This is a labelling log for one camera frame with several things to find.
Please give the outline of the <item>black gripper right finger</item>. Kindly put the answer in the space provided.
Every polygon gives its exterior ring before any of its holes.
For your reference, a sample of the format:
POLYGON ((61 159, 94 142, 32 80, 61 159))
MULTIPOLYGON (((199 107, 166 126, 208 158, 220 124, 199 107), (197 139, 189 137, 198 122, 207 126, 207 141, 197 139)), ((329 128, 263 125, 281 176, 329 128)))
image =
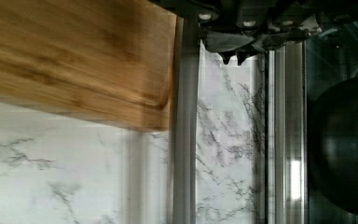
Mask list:
POLYGON ((315 29, 294 29, 288 32, 261 35, 257 40, 236 49, 237 65, 242 65, 248 58, 270 50, 280 49, 283 46, 303 42, 321 32, 320 28, 315 29))

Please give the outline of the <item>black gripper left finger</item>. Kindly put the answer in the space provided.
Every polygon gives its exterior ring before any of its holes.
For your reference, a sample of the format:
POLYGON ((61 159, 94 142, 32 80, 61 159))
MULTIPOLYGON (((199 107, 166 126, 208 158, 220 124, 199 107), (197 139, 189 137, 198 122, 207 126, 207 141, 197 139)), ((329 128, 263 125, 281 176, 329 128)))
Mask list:
POLYGON ((205 49, 217 53, 223 64, 228 65, 232 57, 237 58, 237 65, 257 54, 252 45, 253 39, 245 35, 224 34, 206 29, 200 30, 200 39, 205 49))

